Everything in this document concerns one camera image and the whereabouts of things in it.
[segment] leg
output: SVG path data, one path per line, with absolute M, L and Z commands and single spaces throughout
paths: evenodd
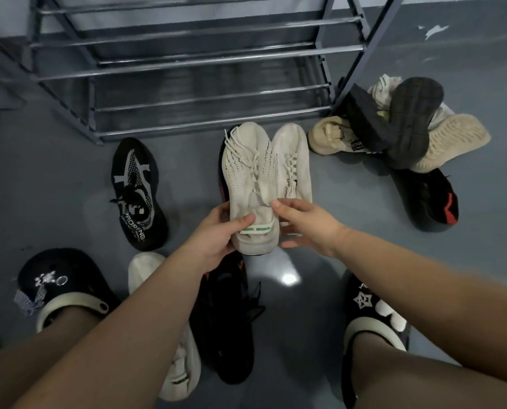
M 100 321 L 82 307 L 62 309 L 43 331 L 0 350 L 0 408 L 10 407 Z
M 414 356 L 373 333 L 360 333 L 353 342 L 356 409 L 507 408 L 506 382 Z

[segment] person's right hand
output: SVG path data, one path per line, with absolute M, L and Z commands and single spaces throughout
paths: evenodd
M 327 257 L 335 257 L 342 237 L 351 229 L 338 222 L 330 213 L 304 199 L 275 199 L 272 209 L 291 224 L 282 227 L 284 234 L 302 234 L 284 241 L 283 248 L 305 245 Z

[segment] beige sneaker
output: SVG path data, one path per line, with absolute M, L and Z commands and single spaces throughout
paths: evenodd
M 440 168 L 451 159 L 474 151 L 490 142 L 490 134 L 475 116 L 455 114 L 429 131 L 426 155 L 411 171 L 426 173 Z
M 343 152 L 367 152 L 363 143 L 352 132 L 350 123 L 339 116 L 324 118 L 308 132 L 308 143 L 320 155 Z

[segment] white star charm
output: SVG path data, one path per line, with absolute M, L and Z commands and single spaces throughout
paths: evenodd
M 354 298 L 354 301 L 358 303 L 359 309 L 362 309 L 363 307 L 373 307 L 373 304 L 371 303 L 371 297 L 371 294 L 363 294 L 360 291 L 358 296 Z

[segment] white wall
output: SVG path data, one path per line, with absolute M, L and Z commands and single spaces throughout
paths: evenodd
M 62 0 L 64 5 L 105 4 L 131 0 Z M 457 0 L 405 0 L 405 3 L 432 3 Z M 0 0 L 0 37 L 20 36 L 26 31 L 26 17 L 29 0 Z M 273 0 L 174 7 L 171 9 L 114 11 L 74 16 L 80 29 L 113 28 L 138 26 L 141 24 L 179 23 L 196 20 L 215 20 L 222 18 L 261 16 L 267 14 L 315 11 L 321 8 L 323 0 Z M 360 0 L 364 7 L 381 6 L 386 0 Z M 335 0 L 334 9 L 348 8 L 346 0 Z M 59 24 L 51 17 L 44 20 L 44 32 L 60 31 Z

